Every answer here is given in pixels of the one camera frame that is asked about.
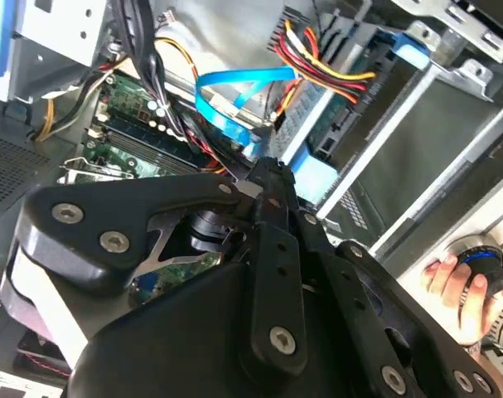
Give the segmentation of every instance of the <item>metal rivet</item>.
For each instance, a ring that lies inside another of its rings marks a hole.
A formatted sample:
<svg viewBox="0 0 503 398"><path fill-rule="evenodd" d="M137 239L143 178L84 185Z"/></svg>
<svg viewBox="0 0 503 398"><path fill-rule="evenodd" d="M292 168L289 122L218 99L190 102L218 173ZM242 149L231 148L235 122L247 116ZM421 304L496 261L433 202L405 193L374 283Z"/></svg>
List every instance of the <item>metal rivet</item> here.
<svg viewBox="0 0 503 398"><path fill-rule="evenodd" d="M84 212L77 205L60 203L52 207L52 216L64 224L77 224L84 218Z"/></svg>
<svg viewBox="0 0 503 398"><path fill-rule="evenodd" d="M269 341L284 355L292 355L295 352L295 338L285 328L274 326L269 331Z"/></svg>
<svg viewBox="0 0 503 398"><path fill-rule="evenodd" d="M382 368L382 377L385 384L398 395L403 396L406 393L406 383L394 367L384 366Z"/></svg>
<svg viewBox="0 0 503 398"><path fill-rule="evenodd" d="M351 251L352 251L352 253L354 253L354 255L356 257L360 257L361 258L361 257L364 256L363 252L357 246L351 246Z"/></svg>
<svg viewBox="0 0 503 398"><path fill-rule="evenodd" d="M281 204L276 199L269 199L268 201L269 201L269 203L271 203L275 207L280 208L280 206L281 206Z"/></svg>
<svg viewBox="0 0 503 398"><path fill-rule="evenodd" d="M472 386L472 383L470 380L468 380L468 377L463 375L460 371L454 371L453 376L456 378L457 383L459 383L459 386L466 391L466 392L474 392L474 387Z"/></svg>
<svg viewBox="0 0 503 398"><path fill-rule="evenodd" d="M129 239L117 231L107 231L100 236L100 245L109 253L124 253L129 249Z"/></svg>
<svg viewBox="0 0 503 398"><path fill-rule="evenodd" d="M218 188L223 192L223 193L233 193L233 190L230 187L227 187L225 184L220 184Z"/></svg>
<svg viewBox="0 0 503 398"><path fill-rule="evenodd" d="M304 219L306 221L308 221L310 224L312 224L313 226L317 224L317 220L316 220L316 217L314 217L312 214L310 213L307 213L304 215Z"/></svg>
<svg viewBox="0 0 503 398"><path fill-rule="evenodd" d="M486 382L486 380L483 378L482 375L479 373L474 373L473 374L474 379L477 381L477 384L480 385L480 387L485 390L487 394L492 394L492 389L491 386L489 386L489 383Z"/></svg>
<svg viewBox="0 0 503 398"><path fill-rule="evenodd" d="M105 78L105 82L108 84L108 85L114 85L115 84L115 76L113 75L110 75L108 77Z"/></svg>

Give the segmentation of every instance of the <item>finger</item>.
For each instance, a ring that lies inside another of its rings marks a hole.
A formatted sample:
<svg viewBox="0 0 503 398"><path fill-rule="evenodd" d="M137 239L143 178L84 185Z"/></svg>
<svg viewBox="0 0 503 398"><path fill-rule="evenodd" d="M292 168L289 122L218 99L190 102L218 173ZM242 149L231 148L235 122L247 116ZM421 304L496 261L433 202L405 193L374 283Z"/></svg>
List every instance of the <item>finger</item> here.
<svg viewBox="0 0 503 398"><path fill-rule="evenodd" d="M423 273L420 275L420 287L423 291L428 292L428 289L430 287L430 284L432 284L433 277L435 276L435 273L437 272L437 268L439 268L439 265L441 263L433 263L429 267L427 267Z"/></svg>
<svg viewBox="0 0 503 398"><path fill-rule="evenodd" d="M461 329L470 333L483 330L483 302L486 296L487 281L485 275L478 274L468 289L467 299L461 311Z"/></svg>
<svg viewBox="0 0 503 398"><path fill-rule="evenodd" d="M457 257L455 255L449 255L437 268L433 281L429 287L429 293L434 296L440 296L443 294L444 287L447 284L448 278L452 274L453 270L456 268Z"/></svg>
<svg viewBox="0 0 503 398"><path fill-rule="evenodd" d="M487 334L503 311L503 290L483 304L483 333Z"/></svg>
<svg viewBox="0 0 503 398"><path fill-rule="evenodd" d="M460 264L452 272L443 291L443 304L445 307L455 308L456 311L459 310L461 295L471 274L472 270L466 264Z"/></svg>

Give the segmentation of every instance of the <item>hand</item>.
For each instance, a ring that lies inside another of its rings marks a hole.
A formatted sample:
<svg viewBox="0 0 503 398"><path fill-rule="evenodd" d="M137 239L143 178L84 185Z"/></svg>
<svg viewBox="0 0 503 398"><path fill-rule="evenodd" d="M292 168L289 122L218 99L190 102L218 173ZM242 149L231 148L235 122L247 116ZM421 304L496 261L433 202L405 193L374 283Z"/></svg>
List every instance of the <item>hand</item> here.
<svg viewBox="0 0 503 398"><path fill-rule="evenodd" d="M449 255L442 263L426 268L419 289L410 292L462 346L471 346L487 335L503 310L503 291L485 300L487 280L478 274L460 311L462 292L471 273L468 265L457 265L457 257Z"/></svg>

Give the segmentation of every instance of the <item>ventilation grille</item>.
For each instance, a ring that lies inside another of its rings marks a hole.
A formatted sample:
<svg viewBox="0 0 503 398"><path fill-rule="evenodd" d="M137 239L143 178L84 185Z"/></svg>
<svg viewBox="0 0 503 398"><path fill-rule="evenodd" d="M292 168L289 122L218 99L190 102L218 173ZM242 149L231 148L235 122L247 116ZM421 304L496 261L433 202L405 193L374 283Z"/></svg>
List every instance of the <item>ventilation grille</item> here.
<svg viewBox="0 0 503 398"><path fill-rule="evenodd" d="M0 204L48 162L48 158L0 139Z"/></svg>
<svg viewBox="0 0 503 398"><path fill-rule="evenodd" d="M350 191L345 192L345 195L340 199L340 204L349 211L355 225L367 231L367 223Z"/></svg>

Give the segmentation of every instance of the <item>motherboard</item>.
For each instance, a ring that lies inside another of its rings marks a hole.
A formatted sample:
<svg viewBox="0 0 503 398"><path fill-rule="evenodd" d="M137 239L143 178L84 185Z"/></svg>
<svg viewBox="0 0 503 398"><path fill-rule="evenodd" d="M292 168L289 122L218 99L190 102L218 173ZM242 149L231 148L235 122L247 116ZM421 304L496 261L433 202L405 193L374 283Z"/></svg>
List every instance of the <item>motherboard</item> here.
<svg viewBox="0 0 503 398"><path fill-rule="evenodd" d="M197 114L176 104L183 116ZM98 98L92 124L79 156L64 162L63 184L169 177L209 170L211 158L189 148L167 126L164 111L133 78L114 74ZM148 243L148 252L156 241ZM129 303L136 308L170 292L188 279L220 263L219 253L172 259L161 268L134 278Z"/></svg>

